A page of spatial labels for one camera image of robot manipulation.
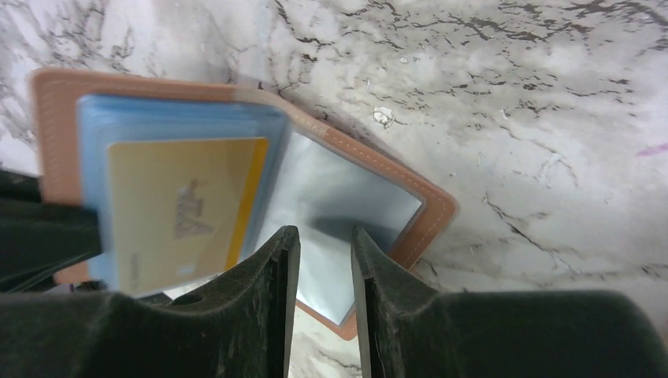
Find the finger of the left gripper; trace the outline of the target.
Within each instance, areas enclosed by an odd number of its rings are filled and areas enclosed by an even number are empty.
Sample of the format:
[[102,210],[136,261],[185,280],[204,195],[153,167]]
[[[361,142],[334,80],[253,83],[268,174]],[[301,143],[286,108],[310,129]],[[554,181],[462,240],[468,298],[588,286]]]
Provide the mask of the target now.
[[1,291],[45,291],[53,275],[102,253],[97,213],[42,200],[38,180],[1,171]]

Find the brown leather card holder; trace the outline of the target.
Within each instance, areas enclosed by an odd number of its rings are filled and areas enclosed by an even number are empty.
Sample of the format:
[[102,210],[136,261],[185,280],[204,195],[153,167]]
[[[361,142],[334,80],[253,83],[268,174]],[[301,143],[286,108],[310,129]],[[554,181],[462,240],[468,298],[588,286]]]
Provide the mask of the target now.
[[59,283],[101,280],[120,291],[108,164],[116,143],[268,139],[243,247],[225,271],[278,228],[296,226],[297,304],[345,340],[357,335],[352,229],[364,228],[409,269],[457,208],[451,195],[420,174],[262,89],[55,68],[36,70],[31,88],[41,194],[47,202],[96,211],[102,237],[102,253],[59,271]]

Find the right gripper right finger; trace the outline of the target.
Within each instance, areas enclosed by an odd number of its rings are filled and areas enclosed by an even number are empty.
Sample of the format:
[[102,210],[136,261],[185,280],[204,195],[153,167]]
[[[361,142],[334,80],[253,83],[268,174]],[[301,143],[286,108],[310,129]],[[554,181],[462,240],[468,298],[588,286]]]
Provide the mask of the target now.
[[365,377],[664,377],[667,349],[613,291],[443,293],[360,227],[351,267]]

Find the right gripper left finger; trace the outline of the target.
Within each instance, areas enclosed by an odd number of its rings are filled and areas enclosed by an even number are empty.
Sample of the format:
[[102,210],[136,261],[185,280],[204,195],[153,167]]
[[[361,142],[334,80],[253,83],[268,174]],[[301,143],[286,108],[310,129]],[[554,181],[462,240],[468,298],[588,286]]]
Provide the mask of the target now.
[[279,228],[169,304],[120,293],[1,297],[4,377],[285,377],[300,242]]

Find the credit card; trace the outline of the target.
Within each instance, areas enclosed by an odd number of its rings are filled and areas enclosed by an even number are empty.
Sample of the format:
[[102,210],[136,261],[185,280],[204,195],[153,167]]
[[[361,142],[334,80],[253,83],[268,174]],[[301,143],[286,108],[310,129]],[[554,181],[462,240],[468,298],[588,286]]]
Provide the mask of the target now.
[[111,248],[119,290],[148,295],[232,267],[268,151],[265,138],[113,144]]

